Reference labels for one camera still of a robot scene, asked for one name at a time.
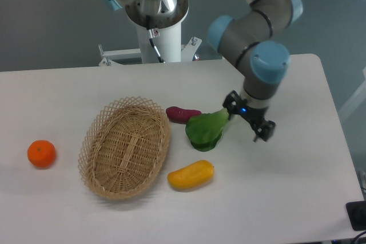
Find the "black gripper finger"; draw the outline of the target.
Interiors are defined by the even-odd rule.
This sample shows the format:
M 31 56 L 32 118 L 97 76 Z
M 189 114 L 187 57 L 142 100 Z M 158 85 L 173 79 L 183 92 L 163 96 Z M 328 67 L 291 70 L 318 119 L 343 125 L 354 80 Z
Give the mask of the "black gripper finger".
M 259 139 L 267 142 L 272 136 L 276 128 L 276 123 L 273 121 L 264 121 L 261 125 L 253 125 L 253 131 L 255 133 L 255 137 L 253 139 L 254 142 L 257 142 Z
M 226 109 L 228 113 L 228 120 L 230 121 L 235 115 L 240 114 L 241 97 L 235 90 L 232 90 L 225 97 L 222 106 Z

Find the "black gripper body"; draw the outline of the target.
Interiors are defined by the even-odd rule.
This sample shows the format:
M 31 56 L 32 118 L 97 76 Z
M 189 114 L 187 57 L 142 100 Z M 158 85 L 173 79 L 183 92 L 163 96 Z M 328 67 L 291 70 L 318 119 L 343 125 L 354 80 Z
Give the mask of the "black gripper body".
M 246 98 L 241 98 L 236 92 L 235 94 L 235 114 L 244 118 L 254 131 L 264 131 L 269 129 L 268 121 L 265 114 L 269 106 L 253 107 Z

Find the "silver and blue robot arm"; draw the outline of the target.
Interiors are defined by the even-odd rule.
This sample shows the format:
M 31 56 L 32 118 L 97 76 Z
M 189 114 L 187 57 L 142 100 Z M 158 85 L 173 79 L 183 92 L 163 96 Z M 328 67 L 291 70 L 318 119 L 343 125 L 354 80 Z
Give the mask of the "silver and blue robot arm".
M 188 0 L 104 0 L 112 10 L 124 9 L 134 23 L 143 63 L 183 60 L 181 24 L 188 14 Z M 243 76 L 242 90 L 225 98 L 230 116 L 246 120 L 256 139 L 267 141 L 275 123 L 265 119 L 271 98 L 283 80 L 289 52 L 271 37 L 297 20 L 301 0 L 246 0 L 251 11 L 240 19 L 218 17 L 209 27 L 208 44 Z

